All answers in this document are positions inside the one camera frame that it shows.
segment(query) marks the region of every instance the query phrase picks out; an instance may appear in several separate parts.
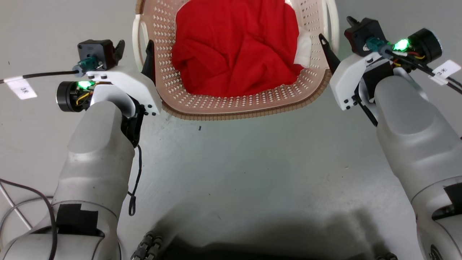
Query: white plastic laundry basket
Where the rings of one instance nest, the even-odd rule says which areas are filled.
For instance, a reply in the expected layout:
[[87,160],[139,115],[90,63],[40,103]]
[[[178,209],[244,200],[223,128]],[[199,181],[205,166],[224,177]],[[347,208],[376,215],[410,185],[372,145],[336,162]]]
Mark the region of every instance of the white plastic laundry basket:
[[[188,0],[138,0],[136,4],[133,23],[135,60],[141,71],[142,51],[148,40],[153,40],[156,88],[162,98],[163,109],[168,113],[188,120],[265,116],[304,107],[326,88],[331,74],[318,35],[322,33],[326,38],[331,35],[334,52],[338,51],[339,19],[334,0],[286,0],[295,10],[299,26],[308,30],[312,37],[310,68],[302,70],[294,84],[231,98],[189,94],[182,84],[180,73],[173,67],[171,50],[175,43],[176,12],[186,2]],[[140,46],[140,33],[144,46]]]

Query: basket handle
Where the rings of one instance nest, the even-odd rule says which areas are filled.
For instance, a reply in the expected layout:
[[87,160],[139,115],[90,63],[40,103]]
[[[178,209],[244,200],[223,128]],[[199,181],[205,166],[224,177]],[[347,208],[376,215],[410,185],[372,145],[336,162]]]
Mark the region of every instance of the basket handle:
[[135,54],[135,62],[138,70],[141,72],[143,70],[144,61],[143,56],[141,54],[141,46],[140,46],[140,25],[143,33],[143,38],[145,41],[145,46],[147,46],[149,37],[147,34],[147,27],[146,23],[141,20],[141,14],[135,15],[135,20],[133,21],[133,29],[132,29],[132,41],[133,41],[133,53]]
[[135,14],[143,14],[144,3],[145,2],[146,2],[146,0],[137,0],[136,1]]
[[337,11],[337,5],[335,0],[322,0],[322,11],[324,17],[324,35],[329,37],[329,27],[328,27],[328,16],[329,12],[330,18],[330,33],[331,33],[331,46],[332,51],[338,55],[340,47],[340,25],[339,25],[339,13]]

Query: white bracket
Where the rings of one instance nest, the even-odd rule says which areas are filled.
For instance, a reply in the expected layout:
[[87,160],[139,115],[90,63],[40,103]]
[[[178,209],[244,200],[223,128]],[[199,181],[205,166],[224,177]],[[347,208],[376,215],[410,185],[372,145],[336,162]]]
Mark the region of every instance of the white bracket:
[[159,114],[162,110],[162,99],[154,82],[136,70],[115,66],[107,71],[89,71],[87,76],[94,76],[93,81],[110,82],[144,105],[149,114]]
[[354,91],[363,77],[367,67],[382,56],[373,52],[366,57],[352,54],[343,60],[330,80],[330,87],[334,92],[335,101],[342,110],[353,107]]

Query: white label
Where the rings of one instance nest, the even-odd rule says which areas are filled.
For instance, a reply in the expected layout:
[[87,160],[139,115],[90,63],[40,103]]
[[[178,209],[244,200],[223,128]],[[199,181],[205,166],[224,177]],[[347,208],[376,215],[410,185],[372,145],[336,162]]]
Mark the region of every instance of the white label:
[[11,90],[18,96],[19,99],[31,99],[36,98],[37,94],[29,85],[27,80],[20,79],[20,80],[13,80],[5,82]]
[[461,69],[457,63],[453,62],[452,60],[447,60],[445,63],[441,64],[438,68],[433,70],[435,75],[445,79],[452,74],[456,73]]
[[438,68],[433,70],[433,73],[435,74],[434,77],[431,77],[431,76],[428,76],[428,77],[440,85],[446,85],[448,83],[446,78],[456,73],[460,69],[461,69],[461,66],[459,66],[457,63],[453,62],[452,60],[447,60],[445,63],[441,64]]

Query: grey floor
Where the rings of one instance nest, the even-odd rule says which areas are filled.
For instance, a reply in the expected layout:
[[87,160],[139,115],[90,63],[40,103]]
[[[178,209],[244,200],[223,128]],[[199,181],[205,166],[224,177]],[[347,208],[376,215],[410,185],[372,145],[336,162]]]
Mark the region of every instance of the grey floor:
[[[459,0],[337,4],[342,31],[347,15],[378,19],[390,41],[428,27],[445,51],[432,66],[448,58],[462,62],[457,52],[462,41]],[[134,66],[133,0],[23,0],[1,5],[0,78],[69,69],[78,59],[76,44],[89,38],[125,39],[121,65]],[[349,53],[342,38],[340,57]],[[461,97],[419,72],[414,76],[462,134]],[[63,113],[55,104],[59,82],[72,79],[31,80],[38,98],[24,101],[0,85],[2,178],[53,194],[67,142],[82,117]],[[166,113],[148,117],[140,144],[144,167],[137,213],[128,216],[126,200],[118,229],[127,257],[154,229],[168,240],[176,237],[198,247],[226,244],[333,260],[372,259],[375,252],[390,250],[403,260],[421,259],[412,208],[374,127],[359,108],[341,111],[330,89],[308,107],[262,118],[193,122]],[[137,169],[135,159],[133,173]],[[32,197],[7,189],[16,202]],[[7,209],[0,198],[0,213]],[[46,213],[39,203],[25,206],[23,212],[32,223]],[[25,231],[12,216],[2,241]]]

